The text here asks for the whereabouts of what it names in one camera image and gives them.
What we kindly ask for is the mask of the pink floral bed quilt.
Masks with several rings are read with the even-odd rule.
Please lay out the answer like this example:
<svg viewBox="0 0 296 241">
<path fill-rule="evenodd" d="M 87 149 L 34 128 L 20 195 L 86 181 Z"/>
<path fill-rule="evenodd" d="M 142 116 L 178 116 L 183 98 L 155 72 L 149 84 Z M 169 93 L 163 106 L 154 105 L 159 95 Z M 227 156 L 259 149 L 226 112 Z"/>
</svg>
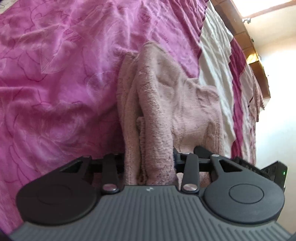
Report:
<svg viewBox="0 0 296 241">
<path fill-rule="evenodd" d="M 191 78 L 217 88 L 226 156 L 255 163 L 261 93 L 210 1 L 17 1 L 1 14 L 1 229 L 16 194 L 82 155 L 124 148 L 117 77 L 126 53 L 159 43 Z"/>
</svg>

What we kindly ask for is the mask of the long wooden cabinet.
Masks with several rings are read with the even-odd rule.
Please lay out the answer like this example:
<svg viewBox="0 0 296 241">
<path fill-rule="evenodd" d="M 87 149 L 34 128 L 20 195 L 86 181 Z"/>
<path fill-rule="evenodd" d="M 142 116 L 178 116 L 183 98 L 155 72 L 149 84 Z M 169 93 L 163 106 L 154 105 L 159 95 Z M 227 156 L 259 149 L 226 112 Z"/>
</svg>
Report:
<svg viewBox="0 0 296 241">
<path fill-rule="evenodd" d="M 215 10 L 224 21 L 225 26 L 232 33 L 237 43 L 243 50 L 247 63 L 251 64 L 259 60 L 258 54 L 255 50 L 253 40 L 247 32 L 244 25 L 243 18 L 241 18 L 233 1 L 230 0 L 212 0 Z"/>
</svg>

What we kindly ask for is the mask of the pink knitted sweater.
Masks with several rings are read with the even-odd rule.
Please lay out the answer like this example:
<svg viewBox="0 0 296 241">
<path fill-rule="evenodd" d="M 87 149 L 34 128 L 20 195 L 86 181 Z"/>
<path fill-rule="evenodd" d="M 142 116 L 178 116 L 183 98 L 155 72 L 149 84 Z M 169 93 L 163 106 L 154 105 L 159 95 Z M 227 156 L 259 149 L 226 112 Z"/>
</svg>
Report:
<svg viewBox="0 0 296 241">
<path fill-rule="evenodd" d="M 224 154 L 220 98 L 201 86 L 157 43 L 129 52 L 118 76 L 117 106 L 128 185 L 176 184 L 173 151 L 202 146 Z"/>
</svg>

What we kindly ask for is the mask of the open wooden shelf unit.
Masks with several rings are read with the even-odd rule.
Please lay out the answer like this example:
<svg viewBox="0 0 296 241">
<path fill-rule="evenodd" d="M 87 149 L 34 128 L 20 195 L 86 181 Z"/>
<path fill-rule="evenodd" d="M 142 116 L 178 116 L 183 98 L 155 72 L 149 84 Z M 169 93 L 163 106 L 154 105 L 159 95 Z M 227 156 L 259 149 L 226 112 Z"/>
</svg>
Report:
<svg viewBox="0 0 296 241">
<path fill-rule="evenodd" d="M 258 54 L 253 49 L 245 49 L 247 64 L 251 67 L 260 86 L 263 98 L 270 98 L 268 79 Z"/>
</svg>

